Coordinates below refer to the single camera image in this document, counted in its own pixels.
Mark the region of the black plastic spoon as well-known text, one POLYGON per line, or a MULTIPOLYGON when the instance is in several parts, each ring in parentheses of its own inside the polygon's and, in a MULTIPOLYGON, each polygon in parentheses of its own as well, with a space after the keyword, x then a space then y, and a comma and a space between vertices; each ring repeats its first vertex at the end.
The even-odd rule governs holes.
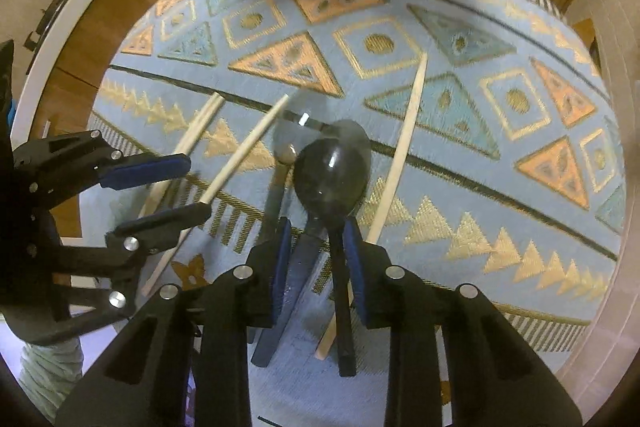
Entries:
POLYGON ((367 190, 371 147, 367 133, 350 119, 335 121, 309 143, 295 161, 293 182, 297 198, 310 217, 329 234, 337 361, 342 377, 356 375, 354 338, 348 305, 348 269, 343 247, 345 220, 367 190))

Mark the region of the wooden chopstick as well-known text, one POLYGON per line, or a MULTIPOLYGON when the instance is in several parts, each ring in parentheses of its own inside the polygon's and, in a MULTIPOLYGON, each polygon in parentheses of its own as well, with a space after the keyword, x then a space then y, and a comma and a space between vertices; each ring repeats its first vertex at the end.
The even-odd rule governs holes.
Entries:
MULTIPOLYGON (((210 208, 210 204, 213 202, 214 197, 218 194, 218 192, 224 187, 232 174, 238 170, 239 165, 242 164, 245 157, 253 150, 256 143, 262 139, 262 136, 267 132, 267 130, 272 126, 276 118, 282 113, 282 110, 288 105, 288 101, 290 101, 290 96, 285 94, 281 96, 280 100, 274 104, 268 113, 265 113, 265 116, 256 124, 254 129, 247 135, 246 139, 240 144, 239 148, 231 155, 230 159, 224 164, 224 167, 218 172, 217 176, 213 179, 212 183, 206 188, 203 196, 200 199, 207 209, 210 208)), ((151 291, 168 267, 172 258, 175 257, 175 254, 178 253, 178 250, 186 240, 186 238, 190 235, 192 228, 184 229, 180 232, 178 243, 174 248, 169 249, 169 251, 165 251, 163 256, 160 257, 160 261, 157 262, 152 274, 146 280, 146 282, 142 285, 140 289, 140 293, 144 297, 149 297, 151 295, 151 291)))
MULTIPOLYGON (((189 124, 188 129, 186 129, 186 132, 184 132, 184 135, 178 142, 174 153, 171 154, 172 159, 180 159, 181 161, 184 161, 189 158, 196 143, 200 141, 202 134, 213 120, 218 110, 221 109, 222 104, 224 104, 224 98, 218 93, 214 93, 208 98, 202 109, 198 112, 198 115, 194 117, 191 124, 189 124)), ((139 218, 148 217, 157 210, 164 198, 170 182, 171 179, 165 179, 153 184, 140 210, 139 218)))
MULTIPOLYGON (((426 68, 427 53, 423 53, 420 58, 418 70, 416 71, 416 77, 414 77, 413 80, 407 113, 404 118, 404 122, 402 123, 392 165, 390 166, 390 171, 388 172, 388 176, 384 185, 384 190, 382 192, 380 201, 378 202, 378 207, 376 207, 374 218, 367 235, 367 242, 369 243, 378 243, 382 228, 384 228, 387 216, 390 213, 390 207, 392 207, 394 201, 402 169, 404 169, 405 160, 411 144, 414 126, 416 125, 416 117, 418 117, 419 114, 426 68)), ((347 312, 350 311, 350 305, 354 303, 354 292, 352 291, 353 289, 354 288, 352 288, 352 281, 349 281, 347 285, 347 312)), ((326 332, 323 334, 320 343, 318 344, 314 357, 321 361, 325 360, 336 337, 337 319, 332 319, 329 326, 326 328, 326 332)))

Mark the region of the clear plastic spoon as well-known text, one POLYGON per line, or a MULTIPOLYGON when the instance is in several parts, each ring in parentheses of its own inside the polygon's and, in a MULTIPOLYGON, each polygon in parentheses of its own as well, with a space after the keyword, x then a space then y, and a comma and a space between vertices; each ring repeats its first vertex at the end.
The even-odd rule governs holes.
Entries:
MULTIPOLYGON (((257 237, 257 244, 264 243, 276 234, 288 175, 293 172, 297 155, 314 141, 321 130, 321 124, 312 118, 317 112, 310 107, 285 109, 273 127, 273 156, 276 160, 267 195, 264 219, 257 237)), ((292 252, 286 274, 286 285, 281 313, 277 324, 260 335, 252 356, 257 367, 267 367, 276 354, 280 340, 290 321, 291 315, 304 287, 311 277, 320 254, 322 226, 311 217, 292 252)))

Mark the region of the black gas stove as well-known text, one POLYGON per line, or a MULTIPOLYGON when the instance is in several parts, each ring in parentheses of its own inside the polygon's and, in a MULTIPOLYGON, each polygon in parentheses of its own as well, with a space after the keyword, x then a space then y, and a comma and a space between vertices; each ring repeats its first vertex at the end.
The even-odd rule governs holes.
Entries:
POLYGON ((30 52, 34 52, 35 49, 37 49, 40 40, 43 38, 51 25, 52 20, 55 18, 55 15, 58 14, 58 11, 65 2, 66 0, 52 0, 50 4, 41 11, 42 17, 40 18, 36 29, 31 31, 27 36, 23 44, 24 48, 28 49, 30 52))

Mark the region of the blue patterned tablecloth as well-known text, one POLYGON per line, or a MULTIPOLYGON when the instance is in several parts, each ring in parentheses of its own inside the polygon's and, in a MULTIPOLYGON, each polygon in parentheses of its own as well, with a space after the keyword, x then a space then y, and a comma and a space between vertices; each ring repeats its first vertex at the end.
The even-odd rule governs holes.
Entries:
POLYGON ((326 228, 353 215, 395 265, 470 283, 552 372, 608 291, 626 210, 608 90, 547 0, 160 0, 108 62, 88 125, 126 155, 172 153, 220 96, 160 207, 200 200, 277 101, 284 111, 139 303, 245 261, 292 225, 278 325, 250 336, 256 426, 378 426, 390 334, 352 322, 356 373, 318 346, 334 312, 326 228))

